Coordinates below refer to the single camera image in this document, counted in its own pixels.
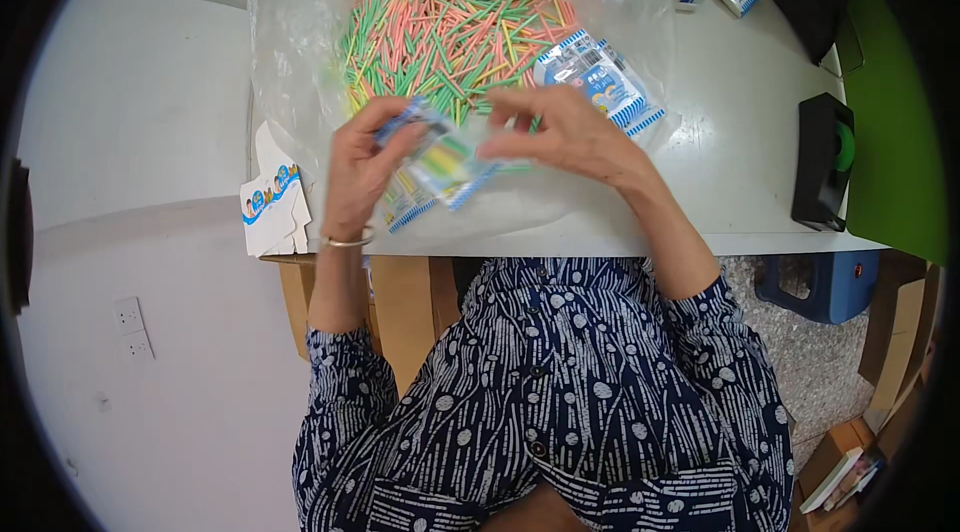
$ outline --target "bracelet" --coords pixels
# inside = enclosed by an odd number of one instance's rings
[[[364,231],[369,231],[370,233],[368,236],[360,238],[360,240],[356,240],[354,242],[340,242],[339,240],[334,240],[329,236],[321,236],[319,238],[320,239],[319,243],[325,247],[333,247],[334,249],[349,249],[350,247],[366,246],[369,243],[373,242],[374,237],[376,237],[377,235],[373,233],[374,229],[372,227],[363,226],[363,228],[364,228]]]

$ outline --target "shirt pocket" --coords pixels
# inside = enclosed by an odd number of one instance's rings
[[[474,502],[401,486],[386,478],[376,478],[373,483],[367,532],[476,530],[488,516],[488,511]]]
[[[736,530],[746,503],[733,461],[607,489],[602,521],[614,530]]]

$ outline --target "floor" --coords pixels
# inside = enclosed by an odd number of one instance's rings
[[[780,397],[797,421],[792,440],[799,471],[826,430],[860,415],[870,402],[874,387],[856,372],[867,334],[867,313],[840,325],[810,322],[756,298],[753,277],[762,268],[762,257],[720,257],[720,263],[743,307],[744,322],[767,345]],[[802,297],[802,267],[796,262],[785,265],[794,274],[785,274],[781,286]]]

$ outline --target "wall socket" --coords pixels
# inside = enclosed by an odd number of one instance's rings
[[[124,357],[129,361],[150,361],[154,357],[154,350],[150,348],[150,339],[147,338],[147,330],[124,334],[120,337],[120,342]]]
[[[122,298],[113,302],[113,315],[121,335],[146,329],[143,318],[140,317],[140,303],[136,299],[136,297]]]

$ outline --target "stool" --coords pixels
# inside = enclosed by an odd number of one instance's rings
[[[843,323],[860,314],[874,297],[881,252],[849,250],[814,252],[805,255],[812,262],[810,294],[797,298],[780,287],[780,257],[763,257],[766,274],[754,281],[756,297],[789,309],[813,322]]]

